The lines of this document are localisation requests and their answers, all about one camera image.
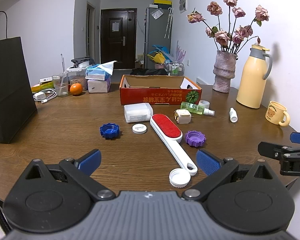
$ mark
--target yellow mug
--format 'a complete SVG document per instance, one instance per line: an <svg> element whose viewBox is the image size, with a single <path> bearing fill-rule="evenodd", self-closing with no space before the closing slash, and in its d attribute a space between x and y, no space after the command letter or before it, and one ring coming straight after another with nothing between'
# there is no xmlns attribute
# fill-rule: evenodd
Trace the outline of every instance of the yellow mug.
<svg viewBox="0 0 300 240"><path fill-rule="evenodd" d="M270 101L266 112L266 119L280 126L288 126L290 123L290 115L287 113L287 108L276 101Z"/></svg>

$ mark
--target wooden table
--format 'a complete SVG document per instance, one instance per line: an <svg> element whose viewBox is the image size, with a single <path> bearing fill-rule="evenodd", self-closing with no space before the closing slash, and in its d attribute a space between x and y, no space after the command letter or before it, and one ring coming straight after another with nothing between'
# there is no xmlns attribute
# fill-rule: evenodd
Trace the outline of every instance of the wooden table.
<svg viewBox="0 0 300 240"><path fill-rule="evenodd" d="M198 130L206 135L204 149L220 159L233 157L240 163L254 163L260 158L260 141L293 145L289 136L291 127L280 127L265 119L266 108L249 109L235 101L237 89L229 94L202 86L202 99L210 102L215 116L193 114L190 124L178 125L183 134ZM238 122L231 123L229 110L237 111ZM79 158L94 148L102 152L102 163L92 177L116 194L120 190L176 190L169 183L169 173L179 168L169 150L155 133L149 122L145 134L132 132L133 124L125 122L120 105L118 85L113 84L107 94L89 94L55 98L46 104L37 104L38 112L15 136L11 144L0 144L0 198L4 199L24 168L34 158L46 164L58 163L66 157ZM155 114L167 115L179 106L153 106ZM100 136L99 127L114 122L122 135L115 140ZM196 148L181 142L181 146L196 163ZM288 184L295 177L279 175L278 161L267 159L280 180ZM205 178L203 171L191 178L187 187Z"/></svg>

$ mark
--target white wall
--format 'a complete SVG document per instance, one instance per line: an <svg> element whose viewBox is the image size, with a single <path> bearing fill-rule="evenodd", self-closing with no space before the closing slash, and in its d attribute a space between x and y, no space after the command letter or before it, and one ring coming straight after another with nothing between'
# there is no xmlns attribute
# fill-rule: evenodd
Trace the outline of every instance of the white wall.
<svg viewBox="0 0 300 240"><path fill-rule="evenodd" d="M30 84L62 72L74 58L74 0L20 0L7 11L8 38L21 36ZM0 39L5 16L0 14Z"/></svg>
<svg viewBox="0 0 300 240"><path fill-rule="evenodd" d="M115 8L137 8L137 43L136 43L136 57L138 54L144 53L145 44L145 16L146 8L152 0L101 0L101 9L115 9Z"/></svg>
<svg viewBox="0 0 300 240"><path fill-rule="evenodd" d="M228 6L223 0L188 0L188 11L180 14L179 0L172 1L175 11L171 51L175 51L179 40L181 48L187 51L184 63L187 59L191 60L191 66L185 67L185 75L192 80L200 77L207 84L213 84L216 46L207 37L204 23L190 24L186 15L196 8L207 19L207 23L214 26L218 23L218 18L207 12L207 5L216 1L223 9L221 27L228 30ZM291 115L290 125L300 131L300 6L296 6L300 4L300 0L238 0L237 6L242 7L246 16L239 18L237 25L249 25L259 4L269 11L270 19L262 22L262 27L254 23L253 36L260 36L261 45L269 48L274 58L262 104L268 106L270 100L275 100L285 105ZM247 43L238 55L236 77L231 82L233 87L239 88L242 68L253 43L254 40Z"/></svg>
<svg viewBox="0 0 300 240"><path fill-rule="evenodd" d="M100 29L97 30L97 25L100 22L100 0L75 0L73 29L74 57L84 57L86 55L87 3L90 3L95 8L95 61L98 63Z"/></svg>

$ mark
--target gray thermos handle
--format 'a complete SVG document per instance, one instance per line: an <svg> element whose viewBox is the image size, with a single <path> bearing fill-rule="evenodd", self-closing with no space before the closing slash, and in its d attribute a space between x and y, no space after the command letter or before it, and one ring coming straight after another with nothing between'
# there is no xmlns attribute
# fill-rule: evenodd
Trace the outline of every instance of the gray thermos handle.
<svg viewBox="0 0 300 240"><path fill-rule="evenodd" d="M271 69L272 69L272 57L271 57L270 54L267 54L267 53L262 53L262 55L269 58L269 67L268 67L267 73L266 73L265 76L263 77L263 80L266 80L267 77L268 77L269 74L270 74Z"/></svg>

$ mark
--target blue bottle cap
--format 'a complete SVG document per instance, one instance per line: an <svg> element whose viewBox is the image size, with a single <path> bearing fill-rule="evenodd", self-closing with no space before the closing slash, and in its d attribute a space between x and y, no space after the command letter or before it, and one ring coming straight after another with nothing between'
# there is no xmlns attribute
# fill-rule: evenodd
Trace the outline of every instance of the blue bottle cap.
<svg viewBox="0 0 300 240"><path fill-rule="evenodd" d="M100 134L103 138L112 139L120 134L119 125L115 123L107 123L100 127Z"/></svg>

